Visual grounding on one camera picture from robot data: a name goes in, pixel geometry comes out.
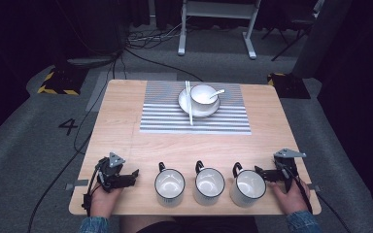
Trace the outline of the dark stand with grey foot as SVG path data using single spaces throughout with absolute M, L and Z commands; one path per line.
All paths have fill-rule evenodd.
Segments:
M 84 45 L 90 54 L 120 56 L 127 21 L 119 0 L 70 0 Z

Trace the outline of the grey column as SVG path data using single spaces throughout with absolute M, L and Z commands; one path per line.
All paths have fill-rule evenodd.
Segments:
M 324 0 L 320 13 L 291 73 L 298 79 L 315 77 L 353 0 Z

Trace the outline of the black base with hazard stripes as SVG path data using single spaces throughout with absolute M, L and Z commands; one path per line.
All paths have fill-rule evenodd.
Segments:
M 67 66 L 54 67 L 46 75 L 38 93 L 80 95 L 88 70 Z
M 280 98 L 310 99 L 304 82 L 293 74 L 271 73 L 267 82 L 276 89 Z

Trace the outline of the grey striped placemat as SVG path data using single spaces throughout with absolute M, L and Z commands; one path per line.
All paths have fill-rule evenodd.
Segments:
M 140 131 L 169 134 L 229 134 L 251 135 L 252 130 L 240 85 L 237 83 L 208 83 L 219 95 L 220 107 L 208 117 L 193 117 L 189 122 L 179 106 L 178 96 L 186 89 L 184 82 L 147 82 Z

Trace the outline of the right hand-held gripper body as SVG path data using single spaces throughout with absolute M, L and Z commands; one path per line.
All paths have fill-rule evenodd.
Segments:
M 299 176 L 295 163 L 296 157 L 306 157 L 306 154 L 290 149 L 281 149 L 274 153 L 274 163 L 284 176 L 286 191 L 290 190 L 292 180 Z

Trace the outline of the white metal desk frame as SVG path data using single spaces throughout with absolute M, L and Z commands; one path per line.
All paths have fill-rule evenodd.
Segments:
M 249 58 L 256 59 L 257 55 L 251 40 L 251 36 L 254 30 L 254 24 L 258 15 L 261 1 L 262 0 L 254 0 L 254 2 L 251 4 L 242 4 L 183 0 L 178 55 L 183 56 L 186 54 L 188 17 L 220 17 L 247 19 L 249 21 L 247 30 L 242 33 L 242 37 L 246 45 Z

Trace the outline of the white saucer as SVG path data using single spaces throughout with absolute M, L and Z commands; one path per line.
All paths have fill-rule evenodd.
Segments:
M 186 113 L 189 113 L 189 106 L 187 103 L 187 91 L 183 89 L 178 96 L 178 103 L 180 108 Z M 208 117 L 214 114 L 220 107 L 220 99 L 217 99 L 214 104 L 208 107 L 199 107 L 197 104 L 192 105 L 192 115 L 194 117 Z

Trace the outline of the white bowl black rim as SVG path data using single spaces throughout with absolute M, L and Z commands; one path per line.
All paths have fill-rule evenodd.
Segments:
M 218 103 L 216 90 L 206 84 L 198 84 L 190 91 L 192 108 L 196 111 L 209 111 Z

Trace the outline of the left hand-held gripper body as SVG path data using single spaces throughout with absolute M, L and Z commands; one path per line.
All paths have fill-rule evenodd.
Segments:
M 124 162 L 125 160 L 114 152 L 111 152 L 108 157 L 104 157 L 99 161 L 97 181 L 106 192 L 122 187 L 123 181 L 119 172 Z

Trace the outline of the person's left hand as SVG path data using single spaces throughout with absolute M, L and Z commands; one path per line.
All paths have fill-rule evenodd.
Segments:
M 107 192 L 98 183 L 91 191 L 90 215 L 109 218 L 122 192 L 122 188 L 112 189 L 110 192 Z

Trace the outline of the black folding stand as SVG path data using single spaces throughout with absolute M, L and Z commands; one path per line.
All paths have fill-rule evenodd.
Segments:
M 316 19 L 317 17 L 313 13 L 282 13 L 261 37 L 261 39 L 266 39 L 270 34 L 276 31 L 286 44 L 272 58 L 272 61 L 277 60 L 288 49 L 308 35 L 311 32 Z

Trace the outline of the person's right hand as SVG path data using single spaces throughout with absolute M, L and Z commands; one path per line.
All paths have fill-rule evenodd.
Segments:
M 309 210 L 296 180 L 292 181 L 291 187 L 287 193 L 283 193 L 276 183 L 270 183 L 269 187 L 274 192 L 280 209 L 285 215 Z

